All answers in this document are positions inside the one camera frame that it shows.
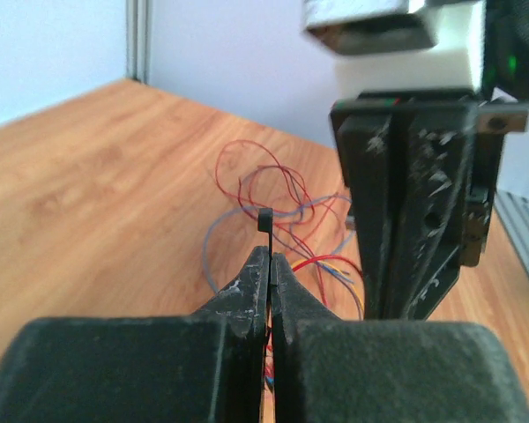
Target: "table top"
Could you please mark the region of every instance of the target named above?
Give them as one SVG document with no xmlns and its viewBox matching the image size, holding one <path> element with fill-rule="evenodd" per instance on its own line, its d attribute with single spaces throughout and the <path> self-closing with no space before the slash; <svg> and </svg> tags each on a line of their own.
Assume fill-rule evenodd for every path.
<svg viewBox="0 0 529 423">
<path fill-rule="evenodd" d="M 298 169 L 313 197 L 344 192 L 335 151 L 129 80 L 0 129 L 0 355 L 36 317 L 180 315 L 210 299 L 203 239 L 236 207 L 213 172 L 223 146 L 240 138 Z M 224 157 L 229 189 L 266 159 L 245 150 Z M 261 177 L 258 199 L 282 202 L 278 181 Z M 340 217 L 346 208 L 334 206 Z M 341 236 L 328 218 L 309 244 L 324 254 Z M 264 244 L 241 214 L 216 229 L 208 258 L 218 285 Z M 355 241 L 343 255 L 357 259 Z M 317 295 L 311 269 L 298 277 Z M 348 291 L 328 278 L 325 286 L 330 307 L 355 318 Z M 529 398 L 529 280 L 496 216 L 480 266 L 462 270 L 431 319 L 494 331 Z"/>
</svg>

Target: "wood grain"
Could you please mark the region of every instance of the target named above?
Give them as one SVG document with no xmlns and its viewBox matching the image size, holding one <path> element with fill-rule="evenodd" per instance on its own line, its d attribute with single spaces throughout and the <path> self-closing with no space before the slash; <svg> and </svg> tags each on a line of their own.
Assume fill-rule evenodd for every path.
<svg viewBox="0 0 529 423">
<path fill-rule="evenodd" d="M 0 355 L 39 316 L 176 315 L 207 301 L 202 241 L 235 207 L 216 189 L 213 167 L 237 138 L 297 168 L 313 197 L 342 192 L 334 151 L 130 81 L 0 129 Z M 262 152 L 234 149 L 220 175 L 236 189 L 239 175 L 263 163 Z M 278 207 L 285 191 L 273 174 L 256 186 L 258 199 Z M 346 208 L 335 204 L 339 216 Z M 330 216 L 309 243 L 327 253 L 341 236 Z M 225 285 L 265 243 L 250 219 L 231 217 L 210 241 L 212 276 Z M 355 244 L 345 249 L 353 259 Z M 317 294 L 312 270 L 298 276 Z M 348 292 L 325 284 L 330 306 L 356 318 Z M 491 328 L 529 397 L 529 281 L 496 217 L 481 265 L 463 270 L 432 318 Z"/>
</svg>

